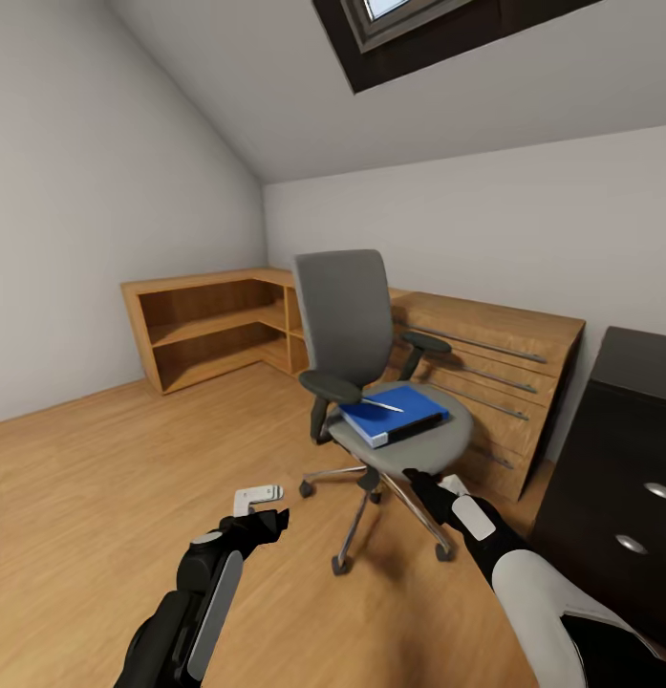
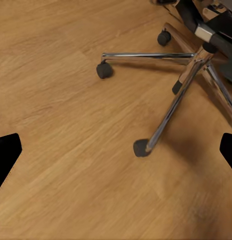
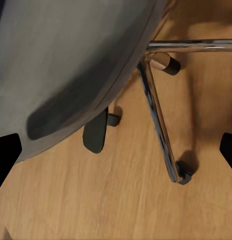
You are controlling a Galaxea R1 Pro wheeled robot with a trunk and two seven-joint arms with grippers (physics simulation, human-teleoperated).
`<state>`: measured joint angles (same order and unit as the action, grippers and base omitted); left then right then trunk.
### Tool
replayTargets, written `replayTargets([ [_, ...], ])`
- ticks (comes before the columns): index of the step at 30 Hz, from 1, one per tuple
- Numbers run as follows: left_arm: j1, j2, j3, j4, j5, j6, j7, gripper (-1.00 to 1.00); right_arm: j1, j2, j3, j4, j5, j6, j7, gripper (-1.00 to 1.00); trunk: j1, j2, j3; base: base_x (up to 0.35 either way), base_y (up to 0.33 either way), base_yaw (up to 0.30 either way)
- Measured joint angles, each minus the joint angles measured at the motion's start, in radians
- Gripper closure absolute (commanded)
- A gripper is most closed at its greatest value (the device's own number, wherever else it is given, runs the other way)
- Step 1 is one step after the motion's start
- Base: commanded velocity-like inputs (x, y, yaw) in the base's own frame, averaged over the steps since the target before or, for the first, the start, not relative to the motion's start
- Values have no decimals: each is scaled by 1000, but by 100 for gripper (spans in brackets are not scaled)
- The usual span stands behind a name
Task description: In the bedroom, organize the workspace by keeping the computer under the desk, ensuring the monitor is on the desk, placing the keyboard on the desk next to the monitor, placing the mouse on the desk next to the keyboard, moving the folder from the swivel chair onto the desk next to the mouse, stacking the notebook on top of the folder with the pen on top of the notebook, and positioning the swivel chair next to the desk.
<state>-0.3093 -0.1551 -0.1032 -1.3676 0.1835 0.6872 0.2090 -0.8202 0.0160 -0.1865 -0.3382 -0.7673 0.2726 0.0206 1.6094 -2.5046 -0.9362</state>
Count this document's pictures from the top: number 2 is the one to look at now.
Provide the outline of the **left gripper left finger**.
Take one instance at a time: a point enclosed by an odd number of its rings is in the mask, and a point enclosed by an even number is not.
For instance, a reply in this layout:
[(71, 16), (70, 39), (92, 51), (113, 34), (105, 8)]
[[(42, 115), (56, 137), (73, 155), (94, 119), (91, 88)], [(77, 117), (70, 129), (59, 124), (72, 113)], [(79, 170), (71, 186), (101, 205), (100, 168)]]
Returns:
[(21, 142), (17, 133), (0, 137), (0, 186), (21, 152)]

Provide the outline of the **swivel chair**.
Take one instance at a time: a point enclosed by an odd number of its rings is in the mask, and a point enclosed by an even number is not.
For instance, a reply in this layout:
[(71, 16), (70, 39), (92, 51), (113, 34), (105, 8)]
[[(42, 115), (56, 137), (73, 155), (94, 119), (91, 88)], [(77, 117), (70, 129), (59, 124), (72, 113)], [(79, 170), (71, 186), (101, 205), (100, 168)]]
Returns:
[[(160, 121), (151, 137), (137, 140), (134, 143), (134, 152), (137, 157), (146, 157), (151, 154), (160, 136), (165, 130), (171, 117), (175, 113), (190, 84), (201, 74), (212, 88), (217, 98), (232, 117), (232, 97), (221, 80), (215, 68), (232, 84), (232, 0), (214, 0), (205, 7), (203, 14), (209, 19), (204, 22), (193, 0), (150, 0), (155, 5), (171, 5), (180, 14), (185, 26), (196, 36), (204, 40), (200, 47), (182, 35), (169, 23), (165, 23), (158, 43), (165, 45), (172, 36), (185, 52), (180, 53), (103, 53), (101, 63), (96, 72), (100, 78), (112, 74), (112, 69), (106, 60), (127, 60), (156, 64), (185, 65), (186, 68), (172, 88), (176, 94), (172, 104)], [(229, 59), (216, 56), (218, 50), (225, 53)]]

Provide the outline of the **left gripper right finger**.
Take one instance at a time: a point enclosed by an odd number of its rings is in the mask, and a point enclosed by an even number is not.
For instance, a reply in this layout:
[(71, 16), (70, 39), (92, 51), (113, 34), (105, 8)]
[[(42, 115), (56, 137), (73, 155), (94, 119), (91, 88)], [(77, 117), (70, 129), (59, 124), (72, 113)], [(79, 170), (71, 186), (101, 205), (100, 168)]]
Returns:
[(224, 133), (221, 140), (220, 151), (232, 167), (232, 134)]

